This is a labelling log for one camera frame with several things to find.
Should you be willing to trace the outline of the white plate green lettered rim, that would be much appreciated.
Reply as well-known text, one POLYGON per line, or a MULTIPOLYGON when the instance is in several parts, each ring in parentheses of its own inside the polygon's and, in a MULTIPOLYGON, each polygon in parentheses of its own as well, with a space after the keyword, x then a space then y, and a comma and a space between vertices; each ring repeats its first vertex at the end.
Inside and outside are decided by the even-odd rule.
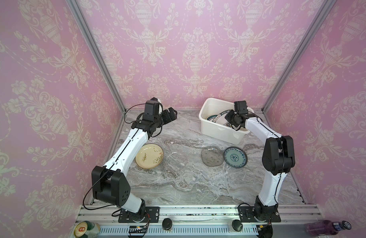
POLYGON ((225 119, 225 116, 228 114, 230 110, 225 110, 217 115, 211 115, 207 118, 207 121, 214 122, 216 124, 220 124, 226 127, 231 128, 231 124, 225 119))

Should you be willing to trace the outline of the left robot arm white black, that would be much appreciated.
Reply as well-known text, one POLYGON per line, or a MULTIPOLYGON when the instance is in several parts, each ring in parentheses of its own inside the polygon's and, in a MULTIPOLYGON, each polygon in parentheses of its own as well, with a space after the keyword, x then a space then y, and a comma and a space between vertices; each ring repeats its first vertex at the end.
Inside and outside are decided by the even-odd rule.
POLYGON ((145 110, 131 124, 131 130, 117 152, 103 166, 96 166, 92 173, 93 198, 129 213, 143 216, 145 201, 133 193, 126 175, 131 163, 142 146, 153 136, 153 133, 164 125, 177 119, 178 112, 168 108, 157 114, 145 110))

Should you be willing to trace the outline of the cream plate with leaf motif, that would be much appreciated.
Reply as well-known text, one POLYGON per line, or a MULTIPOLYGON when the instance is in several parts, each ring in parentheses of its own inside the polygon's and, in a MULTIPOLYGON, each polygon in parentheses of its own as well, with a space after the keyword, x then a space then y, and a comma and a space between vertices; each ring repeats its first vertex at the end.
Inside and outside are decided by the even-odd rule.
POLYGON ((146 144, 136 155, 135 161, 142 169, 153 169, 161 164, 163 158, 164 152, 159 145, 146 144))

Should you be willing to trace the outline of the small blue patterned plate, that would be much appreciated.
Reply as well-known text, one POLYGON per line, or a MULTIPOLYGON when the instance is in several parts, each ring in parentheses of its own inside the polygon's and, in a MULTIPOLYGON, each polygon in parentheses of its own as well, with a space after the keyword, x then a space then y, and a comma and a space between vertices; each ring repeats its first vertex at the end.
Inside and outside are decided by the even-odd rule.
POLYGON ((238 147, 229 147, 224 151, 225 162, 233 168, 242 168, 247 164, 246 153, 238 147))

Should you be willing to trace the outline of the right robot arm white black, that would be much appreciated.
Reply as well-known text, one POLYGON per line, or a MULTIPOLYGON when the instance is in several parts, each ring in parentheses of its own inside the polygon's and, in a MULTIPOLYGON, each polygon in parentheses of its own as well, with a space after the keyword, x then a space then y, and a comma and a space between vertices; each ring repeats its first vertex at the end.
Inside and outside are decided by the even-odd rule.
POLYGON ((249 130, 264 143, 262 164, 265 177, 255 200, 254 216, 259 221, 268 220, 278 212, 282 184, 295 166, 293 138, 271 129, 259 116, 248 110, 246 101, 234 102, 234 109, 227 113, 225 119, 236 129, 249 130))

